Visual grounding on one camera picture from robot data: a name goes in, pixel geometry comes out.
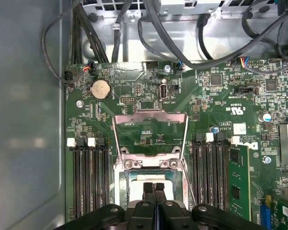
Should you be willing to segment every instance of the microchip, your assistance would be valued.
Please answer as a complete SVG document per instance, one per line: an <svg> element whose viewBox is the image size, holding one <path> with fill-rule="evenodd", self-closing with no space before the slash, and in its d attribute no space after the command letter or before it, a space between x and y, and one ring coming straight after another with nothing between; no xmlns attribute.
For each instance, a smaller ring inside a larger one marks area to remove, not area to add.
<svg viewBox="0 0 288 230"><path fill-rule="evenodd" d="M192 109L193 109L193 112L199 112L201 107L199 105L193 105Z"/></svg>
<svg viewBox="0 0 288 230"><path fill-rule="evenodd" d="M101 138L102 137L102 133L101 132L97 132L97 133L94 134L94 137Z"/></svg>
<svg viewBox="0 0 288 230"><path fill-rule="evenodd" d="M211 85L222 85L222 75L221 74L211 74Z"/></svg>
<svg viewBox="0 0 288 230"><path fill-rule="evenodd" d="M270 131L272 129L273 129L273 124L272 123L263 123L263 130Z"/></svg>
<svg viewBox="0 0 288 230"><path fill-rule="evenodd" d="M237 188L236 186L232 186L231 187L231 193L235 199L240 200L240 189L239 188Z"/></svg>
<svg viewBox="0 0 288 230"><path fill-rule="evenodd" d="M199 121L200 115L199 114L192 115L192 120Z"/></svg>
<svg viewBox="0 0 288 230"><path fill-rule="evenodd" d="M267 140L271 140L271 135L270 134L266 134L265 136L266 136Z"/></svg>
<svg viewBox="0 0 288 230"><path fill-rule="evenodd" d="M171 85L171 92L172 93L177 93L179 92L179 85Z"/></svg>
<svg viewBox="0 0 288 230"><path fill-rule="evenodd" d="M239 150L231 149L229 156L231 161L239 164Z"/></svg>
<svg viewBox="0 0 288 230"><path fill-rule="evenodd" d="M267 79L265 80L265 89L266 91L277 91L277 80L276 79Z"/></svg>
<svg viewBox="0 0 288 230"><path fill-rule="evenodd" d="M260 139L261 139L262 141L266 141L266 140L267 140L267 135L266 135L265 133L261 134L261 135L260 135Z"/></svg>

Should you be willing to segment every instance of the integrated circuit chip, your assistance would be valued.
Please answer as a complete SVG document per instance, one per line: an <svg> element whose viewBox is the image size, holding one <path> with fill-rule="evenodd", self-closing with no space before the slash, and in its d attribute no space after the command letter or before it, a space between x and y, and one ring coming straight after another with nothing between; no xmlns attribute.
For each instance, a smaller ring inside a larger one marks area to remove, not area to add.
<svg viewBox="0 0 288 230"><path fill-rule="evenodd" d="M239 150L231 149L229 154L230 160L239 164Z"/></svg>
<svg viewBox="0 0 288 230"><path fill-rule="evenodd" d="M236 186L232 186L231 187L231 193L235 199L240 200L240 189L239 188L237 188Z"/></svg>
<svg viewBox="0 0 288 230"><path fill-rule="evenodd" d="M222 75L221 74L211 74L210 81L212 86L222 85Z"/></svg>
<svg viewBox="0 0 288 230"><path fill-rule="evenodd" d="M265 80L265 89L268 92L277 91L277 80L276 79Z"/></svg>
<svg viewBox="0 0 288 230"><path fill-rule="evenodd" d="M199 112L201 110L201 107L199 105L193 105L192 110L193 112Z"/></svg>

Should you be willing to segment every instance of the capacitor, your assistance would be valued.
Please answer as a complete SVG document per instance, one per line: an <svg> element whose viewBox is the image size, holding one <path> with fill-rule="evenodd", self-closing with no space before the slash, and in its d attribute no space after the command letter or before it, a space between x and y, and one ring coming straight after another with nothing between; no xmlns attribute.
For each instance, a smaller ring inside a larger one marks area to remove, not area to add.
<svg viewBox="0 0 288 230"><path fill-rule="evenodd" d="M270 122L272 120L272 117L270 114L260 114L258 120L260 122Z"/></svg>
<svg viewBox="0 0 288 230"><path fill-rule="evenodd" d="M220 129L218 127L212 126L210 128L211 133L217 134L219 131L220 131Z"/></svg>

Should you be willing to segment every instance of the ram slot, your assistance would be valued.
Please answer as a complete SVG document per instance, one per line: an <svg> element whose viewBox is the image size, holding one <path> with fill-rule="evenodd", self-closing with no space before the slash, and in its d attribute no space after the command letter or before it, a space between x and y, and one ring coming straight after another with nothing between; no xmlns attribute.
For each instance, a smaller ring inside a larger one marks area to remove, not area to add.
<svg viewBox="0 0 288 230"><path fill-rule="evenodd" d="M224 197L223 207L225 211L228 211L228 161L229 161L229 145L223 143L223 160L222 160L222 178L223 178L223 194Z"/></svg>
<svg viewBox="0 0 288 230"><path fill-rule="evenodd" d="M90 212L93 211L93 152L90 150L88 151L89 154L89 206L90 206Z"/></svg>
<svg viewBox="0 0 288 230"><path fill-rule="evenodd" d="M102 151L101 156L101 162L102 162L102 206L107 205L109 203L109 155L108 151L104 150Z"/></svg>
<svg viewBox="0 0 288 230"><path fill-rule="evenodd" d="M91 211L91 164L90 164L90 151L85 151L85 213Z"/></svg>
<svg viewBox="0 0 288 230"><path fill-rule="evenodd" d="M215 202L215 207L223 209L223 149L221 142L215 142L214 145L214 151L215 151L215 197L216 197L216 202Z"/></svg>
<svg viewBox="0 0 288 230"><path fill-rule="evenodd" d="M203 187L203 146L200 142L192 142L193 144L193 190L197 204L204 202Z"/></svg>
<svg viewBox="0 0 288 230"><path fill-rule="evenodd" d="M94 149L93 151L93 210L96 210L100 206L100 179L99 179L99 151Z"/></svg>
<svg viewBox="0 0 288 230"><path fill-rule="evenodd" d="M214 203L214 171L213 171L213 151L212 144L206 144L206 180L207 180L207 204Z"/></svg>
<svg viewBox="0 0 288 230"><path fill-rule="evenodd" d="M78 218L80 214L80 161L79 161L79 151L73 151L73 206L74 206L74 216Z"/></svg>
<svg viewBox="0 0 288 230"><path fill-rule="evenodd" d="M83 162L83 151L79 151L79 187L80 187L80 216L84 215L84 162Z"/></svg>
<svg viewBox="0 0 288 230"><path fill-rule="evenodd" d="M213 194L214 194L214 202L213 206L214 207L219 207L219 165L218 165L218 160L219 160L219 151L217 148L216 142L213 142L212 145L212 168L213 168Z"/></svg>

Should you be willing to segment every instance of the mounting screw hole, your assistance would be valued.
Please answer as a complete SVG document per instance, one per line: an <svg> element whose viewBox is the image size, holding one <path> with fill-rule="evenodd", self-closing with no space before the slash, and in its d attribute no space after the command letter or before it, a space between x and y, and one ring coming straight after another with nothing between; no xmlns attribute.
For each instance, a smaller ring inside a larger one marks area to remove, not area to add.
<svg viewBox="0 0 288 230"><path fill-rule="evenodd" d="M258 11L259 13L266 13L270 10L269 6L263 6L262 8L260 8Z"/></svg>

